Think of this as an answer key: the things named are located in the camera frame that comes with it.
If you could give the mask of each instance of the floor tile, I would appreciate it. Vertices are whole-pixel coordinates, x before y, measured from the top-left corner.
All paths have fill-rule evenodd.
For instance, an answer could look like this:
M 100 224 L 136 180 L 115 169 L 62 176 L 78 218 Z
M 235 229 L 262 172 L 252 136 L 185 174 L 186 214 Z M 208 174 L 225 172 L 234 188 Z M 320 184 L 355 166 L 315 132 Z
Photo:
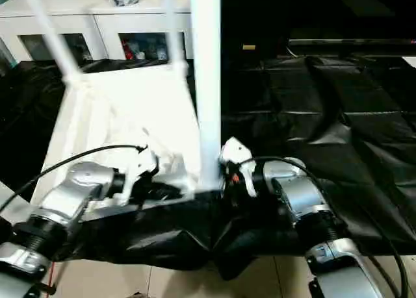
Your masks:
M 304 257 L 274 257 L 283 298 L 310 298 L 308 284 L 313 275 Z
M 272 257 L 259 258 L 242 274 L 224 281 L 214 269 L 173 271 L 152 267 L 149 296 L 154 298 L 280 298 Z
M 149 266 L 78 260 L 70 262 L 53 298 L 126 298 L 146 293 L 149 277 Z

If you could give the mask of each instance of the glass cabinet door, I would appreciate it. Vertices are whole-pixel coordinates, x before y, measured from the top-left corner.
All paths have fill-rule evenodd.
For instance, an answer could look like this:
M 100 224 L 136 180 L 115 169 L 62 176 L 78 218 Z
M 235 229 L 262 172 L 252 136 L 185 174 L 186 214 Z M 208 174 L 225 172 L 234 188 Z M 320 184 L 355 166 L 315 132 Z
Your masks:
M 119 34 L 127 60 L 169 60 L 165 33 L 125 33 Z M 185 35 L 180 34 L 185 51 Z
M 92 60 L 91 53 L 82 34 L 63 34 L 70 51 L 78 63 Z M 19 35 L 19 38 L 31 58 L 35 61 L 53 60 L 53 56 L 44 41 L 42 35 Z

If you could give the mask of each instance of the white cabinet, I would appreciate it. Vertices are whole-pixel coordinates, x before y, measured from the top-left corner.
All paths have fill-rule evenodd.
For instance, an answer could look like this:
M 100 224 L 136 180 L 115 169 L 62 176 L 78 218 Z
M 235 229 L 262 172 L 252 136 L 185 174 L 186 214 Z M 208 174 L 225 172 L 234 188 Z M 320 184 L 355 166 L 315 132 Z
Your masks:
M 168 27 L 162 0 L 115 7 L 111 0 L 42 0 L 56 31 L 76 59 L 164 59 Z M 193 58 L 190 1 L 174 0 L 177 27 L 187 58 Z M 26 0 L 0 5 L 0 38 L 16 62 L 51 58 Z

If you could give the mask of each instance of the black cloth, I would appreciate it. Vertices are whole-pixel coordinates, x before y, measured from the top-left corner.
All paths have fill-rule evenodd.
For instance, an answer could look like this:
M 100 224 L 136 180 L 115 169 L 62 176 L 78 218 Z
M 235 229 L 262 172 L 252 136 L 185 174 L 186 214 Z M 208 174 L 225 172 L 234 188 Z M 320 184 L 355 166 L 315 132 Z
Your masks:
M 153 64 L 102 60 L 83 69 Z M 222 140 L 235 136 L 254 155 L 302 159 L 321 179 L 327 200 L 363 253 L 391 251 L 358 204 L 400 253 L 414 254 L 415 82 L 416 70 L 401 58 L 227 63 Z M 188 83 L 194 98 L 192 64 Z M 22 62 L 0 85 L 0 179 L 15 190 L 42 167 L 64 86 L 57 67 L 40 62 Z M 84 223 L 72 242 L 58 259 L 172 269 L 198 269 L 213 260 L 225 279 L 238 275 L 255 256 L 302 254 L 295 231 L 276 206 L 253 205 L 239 214 L 218 193 Z

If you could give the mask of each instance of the red object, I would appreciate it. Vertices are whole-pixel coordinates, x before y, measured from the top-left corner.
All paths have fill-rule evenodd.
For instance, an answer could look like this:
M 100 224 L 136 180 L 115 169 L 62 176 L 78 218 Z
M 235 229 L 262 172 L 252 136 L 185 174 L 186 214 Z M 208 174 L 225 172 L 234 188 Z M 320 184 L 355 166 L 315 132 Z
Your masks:
M 54 269 L 55 269 L 55 263 L 52 262 L 51 269 L 49 270 L 49 282 L 47 283 L 47 285 L 49 287 L 52 286 L 52 278 L 53 278 L 53 270 Z
M 124 50 L 124 55 L 125 55 L 125 58 L 126 58 L 127 60 L 132 60 L 132 59 L 134 59 L 134 54 L 131 52 L 131 50 L 130 50 L 130 48 L 129 48 L 128 44 L 127 44 L 124 40 L 122 41 L 122 45 L 123 45 L 123 50 Z

